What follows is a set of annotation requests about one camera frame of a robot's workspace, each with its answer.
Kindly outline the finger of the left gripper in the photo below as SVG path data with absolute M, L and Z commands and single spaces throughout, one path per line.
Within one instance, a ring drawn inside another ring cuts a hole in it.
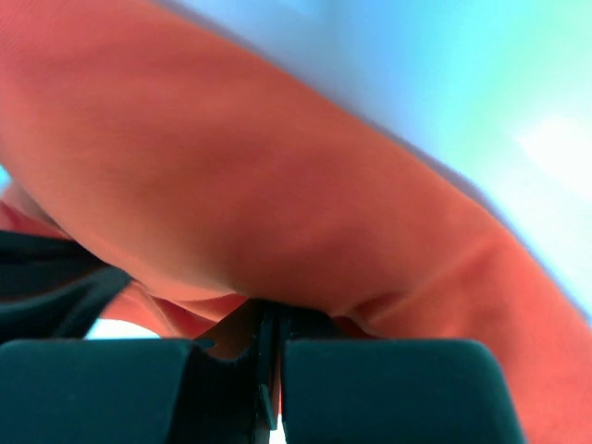
M 1 339 L 82 339 L 131 282 L 72 240 L 1 232 Z

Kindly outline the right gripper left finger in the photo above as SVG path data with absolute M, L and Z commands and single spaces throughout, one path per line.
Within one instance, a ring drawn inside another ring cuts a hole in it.
M 192 345 L 175 410 L 177 443 L 267 443 L 278 426 L 278 320 L 248 301 Z

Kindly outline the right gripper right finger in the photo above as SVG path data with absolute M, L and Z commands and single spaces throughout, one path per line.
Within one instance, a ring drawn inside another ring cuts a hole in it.
M 344 337 L 330 317 L 312 310 L 285 310 L 280 333 L 286 440 L 368 443 L 365 344 Z

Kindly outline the orange t shirt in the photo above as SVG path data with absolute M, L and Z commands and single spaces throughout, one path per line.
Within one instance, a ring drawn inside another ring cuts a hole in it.
M 108 316 L 198 335 L 246 297 L 498 359 L 531 443 L 591 439 L 591 330 L 436 167 L 149 1 L 1 5 L 9 231 L 132 276 Z

